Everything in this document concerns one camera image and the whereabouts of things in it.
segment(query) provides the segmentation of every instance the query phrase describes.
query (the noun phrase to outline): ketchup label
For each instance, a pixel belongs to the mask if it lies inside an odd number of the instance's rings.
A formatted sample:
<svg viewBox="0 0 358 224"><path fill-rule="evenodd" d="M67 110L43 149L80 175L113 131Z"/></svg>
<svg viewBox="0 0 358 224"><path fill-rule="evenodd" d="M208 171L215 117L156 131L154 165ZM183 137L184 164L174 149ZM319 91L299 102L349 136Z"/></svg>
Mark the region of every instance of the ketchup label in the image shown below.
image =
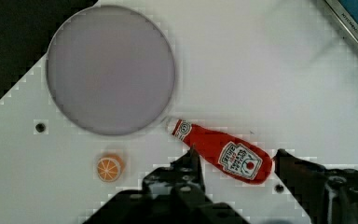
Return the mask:
<svg viewBox="0 0 358 224"><path fill-rule="evenodd" d="M191 132L191 129L191 123L182 120L174 136L183 141Z"/></svg>
<svg viewBox="0 0 358 224"><path fill-rule="evenodd" d="M229 142L222 150L219 164L223 170L253 180L263 161L243 144Z"/></svg>

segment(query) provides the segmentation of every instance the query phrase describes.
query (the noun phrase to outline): orange slice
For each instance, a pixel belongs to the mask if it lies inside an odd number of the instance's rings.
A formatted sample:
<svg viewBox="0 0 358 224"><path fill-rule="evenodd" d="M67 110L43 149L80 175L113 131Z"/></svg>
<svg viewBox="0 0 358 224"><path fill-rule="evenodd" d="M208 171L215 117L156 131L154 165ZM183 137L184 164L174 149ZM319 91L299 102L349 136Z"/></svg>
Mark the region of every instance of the orange slice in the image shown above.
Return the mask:
<svg viewBox="0 0 358 224"><path fill-rule="evenodd" d="M104 182L117 180L123 169L124 162L116 154L106 154L98 160L98 177Z"/></svg>

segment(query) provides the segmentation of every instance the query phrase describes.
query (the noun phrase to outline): red ketchup bottle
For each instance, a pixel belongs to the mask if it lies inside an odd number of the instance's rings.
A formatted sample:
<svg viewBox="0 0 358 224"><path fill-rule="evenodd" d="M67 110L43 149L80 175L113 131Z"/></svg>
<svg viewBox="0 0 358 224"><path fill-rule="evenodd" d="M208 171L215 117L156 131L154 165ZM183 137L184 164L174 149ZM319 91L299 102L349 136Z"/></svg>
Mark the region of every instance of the red ketchup bottle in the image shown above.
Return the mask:
<svg viewBox="0 0 358 224"><path fill-rule="evenodd" d="M261 148L226 133L204 129L182 119L168 119L167 131L223 173L248 184L263 183L272 159Z"/></svg>

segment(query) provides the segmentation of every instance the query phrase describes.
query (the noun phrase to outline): white surface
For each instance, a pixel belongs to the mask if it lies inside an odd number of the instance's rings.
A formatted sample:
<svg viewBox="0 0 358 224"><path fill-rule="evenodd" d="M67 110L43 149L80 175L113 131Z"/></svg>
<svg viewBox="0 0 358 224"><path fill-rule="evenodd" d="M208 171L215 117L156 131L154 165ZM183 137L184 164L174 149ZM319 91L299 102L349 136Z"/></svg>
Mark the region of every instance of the white surface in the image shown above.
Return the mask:
<svg viewBox="0 0 358 224"><path fill-rule="evenodd" d="M328 167L358 169L358 58L310 0L117 3L146 14L174 46L180 78L171 116L236 134L271 156L282 147ZM125 137L81 131L57 112L44 66L0 101L0 223L82 223L184 154L163 123ZM48 133L34 133L39 120ZM126 155L126 170L104 184L95 163L114 149ZM292 196L273 192L274 175L248 186L209 164L204 171L213 201L252 223L310 222Z"/></svg>
<svg viewBox="0 0 358 224"><path fill-rule="evenodd" d="M166 130L167 133L172 134L173 130L175 130L176 124L178 123L179 119L175 119L175 118L167 118L166 121Z"/></svg>

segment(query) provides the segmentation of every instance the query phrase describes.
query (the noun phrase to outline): round plate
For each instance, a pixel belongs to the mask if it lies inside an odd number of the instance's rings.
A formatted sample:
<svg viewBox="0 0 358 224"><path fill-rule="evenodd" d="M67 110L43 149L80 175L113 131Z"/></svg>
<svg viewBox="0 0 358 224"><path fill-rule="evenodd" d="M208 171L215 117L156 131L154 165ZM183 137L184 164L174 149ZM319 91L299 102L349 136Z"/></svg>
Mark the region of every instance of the round plate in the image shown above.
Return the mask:
<svg viewBox="0 0 358 224"><path fill-rule="evenodd" d="M172 97L168 41L145 16L124 7L76 13L48 48L48 88L57 107L93 133L122 135L156 120Z"/></svg>

